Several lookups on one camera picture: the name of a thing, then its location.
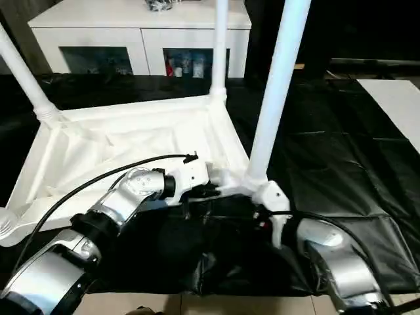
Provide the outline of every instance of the tiled floor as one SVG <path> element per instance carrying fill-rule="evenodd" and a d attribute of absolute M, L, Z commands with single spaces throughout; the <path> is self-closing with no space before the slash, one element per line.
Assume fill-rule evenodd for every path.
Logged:
<path fill-rule="evenodd" d="M 420 295 L 395 295 L 396 305 Z M 167 315 L 336 315 L 327 296 L 322 297 L 227 297 L 214 295 L 154 295 L 103 293 L 86 295 L 76 315 L 124 315 L 139 306 Z M 408 313 L 420 315 L 420 310 Z"/>

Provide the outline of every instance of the white tube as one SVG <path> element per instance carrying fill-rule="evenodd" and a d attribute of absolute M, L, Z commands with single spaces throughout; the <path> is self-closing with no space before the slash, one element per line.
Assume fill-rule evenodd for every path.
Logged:
<path fill-rule="evenodd" d="M 266 172 L 276 139 L 311 0 L 286 0 L 255 132 L 245 185 L 267 181 Z"/>
<path fill-rule="evenodd" d="M 229 0 L 216 1 L 216 28 L 213 44 L 210 95 L 226 96 L 226 33 L 228 28 Z"/>
<path fill-rule="evenodd" d="M 3 57 L 14 77 L 23 88 L 26 96 L 31 101 L 33 111 L 36 113 L 38 120 L 51 121 L 52 119 L 56 119 L 58 113 L 57 108 L 45 96 L 1 24 L 0 55 Z"/>

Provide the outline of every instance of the colorful item in cabinet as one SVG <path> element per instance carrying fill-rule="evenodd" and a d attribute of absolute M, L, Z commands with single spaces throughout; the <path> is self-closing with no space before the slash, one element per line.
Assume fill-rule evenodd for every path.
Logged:
<path fill-rule="evenodd" d="M 204 77 L 204 68 L 204 54 L 194 54 L 194 59 L 192 61 L 192 77 Z"/>

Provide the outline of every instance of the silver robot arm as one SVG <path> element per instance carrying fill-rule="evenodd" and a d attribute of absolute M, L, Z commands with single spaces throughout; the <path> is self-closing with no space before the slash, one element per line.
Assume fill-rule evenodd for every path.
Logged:
<path fill-rule="evenodd" d="M 3 305 L 22 311 L 10 314 L 73 314 L 91 285 L 91 276 L 110 244 L 149 201 L 179 203 L 183 193 L 209 182 L 205 163 L 185 163 L 165 175 L 163 170 L 131 169 L 86 214 L 24 263 L 0 296 Z"/>
<path fill-rule="evenodd" d="M 254 194 L 253 201 L 263 205 L 269 215 L 275 213 L 270 216 L 272 245 L 281 249 L 283 229 L 291 218 L 288 198 L 275 182 L 269 181 Z M 317 274 L 326 281 L 338 312 L 373 314 L 385 304 L 363 251 L 344 230 L 322 220 L 303 219 L 296 237 L 299 254 L 309 258 Z"/>
<path fill-rule="evenodd" d="M 324 221 L 303 219 L 297 228 L 297 247 L 326 280 L 328 294 L 339 312 L 365 307 L 376 310 L 383 304 L 362 251 L 343 230 Z"/>

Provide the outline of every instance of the black tablecloth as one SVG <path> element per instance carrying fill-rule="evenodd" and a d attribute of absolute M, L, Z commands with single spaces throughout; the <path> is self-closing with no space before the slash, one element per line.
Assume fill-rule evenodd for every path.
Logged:
<path fill-rule="evenodd" d="M 204 95 L 209 82 L 166 77 L 53 75 L 40 78 L 60 108 Z M 12 77 L 0 76 L 0 145 L 6 202 L 38 128 Z M 263 88 L 228 82 L 227 109 L 249 153 Z M 355 81 L 291 86 L 268 176 L 292 209 L 334 217 L 366 243 L 393 293 L 420 288 L 420 159 L 410 142 Z M 145 213 L 101 266 L 93 291 L 232 295 L 321 294 L 310 263 L 270 247 L 244 197 Z M 38 235 L 31 253 L 56 231 Z M 0 284 L 22 244 L 0 248 Z"/>

